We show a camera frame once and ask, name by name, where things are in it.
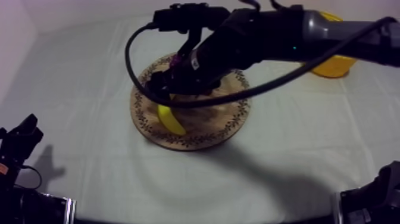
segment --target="white tablecloth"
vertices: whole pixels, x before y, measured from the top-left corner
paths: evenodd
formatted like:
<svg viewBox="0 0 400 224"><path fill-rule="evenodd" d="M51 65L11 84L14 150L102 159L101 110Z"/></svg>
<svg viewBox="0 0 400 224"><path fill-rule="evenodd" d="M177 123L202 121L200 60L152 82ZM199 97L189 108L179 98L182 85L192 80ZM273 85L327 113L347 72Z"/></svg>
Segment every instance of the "white tablecloth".
<svg viewBox="0 0 400 224"><path fill-rule="evenodd" d="M311 73L252 99L225 144L177 153L147 141L129 112L127 38L150 17L39 37L0 106L0 126L28 114L45 136L26 164L43 192L75 198L79 217L122 223L276 223L330 212L329 196L400 159L400 70L359 61L344 79ZM139 74L186 36L148 31L131 55ZM245 71L252 86L298 63ZM35 174L19 182L35 184Z"/></svg>

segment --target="white wall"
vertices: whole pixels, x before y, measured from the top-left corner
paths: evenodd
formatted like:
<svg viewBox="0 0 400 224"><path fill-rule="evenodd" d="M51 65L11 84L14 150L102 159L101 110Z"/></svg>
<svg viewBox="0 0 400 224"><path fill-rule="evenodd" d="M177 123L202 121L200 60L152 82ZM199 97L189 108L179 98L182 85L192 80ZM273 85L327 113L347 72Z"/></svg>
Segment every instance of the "white wall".
<svg viewBox="0 0 400 224"><path fill-rule="evenodd" d="M37 35L20 0L0 0L0 103Z"/></svg>
<svg viewBox="0 0 400 224"><path fill-rule="evenodd" d="M176 2L207 2L230 10L245 7L238 0L24 0L40 32L112 18L152 14ZM400 17L398 0L279 0L284 5L303 4L306 8L325 10L348 20L375 20L385 15ZM259 0L264 10L269 0Z"/></svg>

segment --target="robotic arm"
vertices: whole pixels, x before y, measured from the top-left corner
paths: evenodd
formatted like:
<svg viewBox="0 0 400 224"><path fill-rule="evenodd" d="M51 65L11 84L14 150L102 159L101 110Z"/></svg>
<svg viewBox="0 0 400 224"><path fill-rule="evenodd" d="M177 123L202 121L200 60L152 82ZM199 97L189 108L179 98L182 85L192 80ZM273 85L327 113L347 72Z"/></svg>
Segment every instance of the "robotic arm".
<svg viewBox="0 0 400 224"><path fill-rule="evenodd" d="M153 22L138 30L128 41L126 64L139 90L150 100L169 107L205 107L267 92L317 67L335 54L400 67L400 24L390 17L377 22L328 21L301 5L283 7L272 1L275 11L255 9L229 13L207 4L172 5L159 10ZM201 29L215 30L199 43ZM188 41L178 51L171 67L154 73L145 88L130 66L129 47L146 29L189 32ZM305 66L270 83L248 91L205 101L173 102L169 94L200 95L219 87L220 79L232 69L248 69L262 60L304 61Z"/></svg>

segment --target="yellow bowl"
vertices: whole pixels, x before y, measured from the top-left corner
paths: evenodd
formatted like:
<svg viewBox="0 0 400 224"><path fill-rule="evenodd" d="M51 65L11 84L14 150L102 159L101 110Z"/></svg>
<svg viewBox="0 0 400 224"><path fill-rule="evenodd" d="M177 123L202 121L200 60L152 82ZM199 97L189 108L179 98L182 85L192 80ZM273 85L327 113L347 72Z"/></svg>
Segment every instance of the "yellow bowl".
<svg viewBox="0 0 400 224"><path fill-rule="evenodd" d="M329 21L343 21L341 18L329 14L327 12L320 12L323 17ZM356 59L335 55L328 59L312 71L314 74L326 78L340 78L346 76L349 69L356 62Z"/></svg>

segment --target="yellow banana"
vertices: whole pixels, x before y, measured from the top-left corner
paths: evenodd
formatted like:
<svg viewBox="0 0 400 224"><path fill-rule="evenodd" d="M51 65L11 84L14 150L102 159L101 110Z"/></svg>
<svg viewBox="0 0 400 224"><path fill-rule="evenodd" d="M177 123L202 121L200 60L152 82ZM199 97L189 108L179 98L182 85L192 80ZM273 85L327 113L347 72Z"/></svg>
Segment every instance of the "yellow banana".
<svg viewBox="0 0 400 224"><path fill-rule="evenodd" d="M161 123L172 133L175 135L185 135L186 130L183 126L176 120L174 115L172 114L171 108L166 107L164 105L158 105L158 118Z"/></svg>

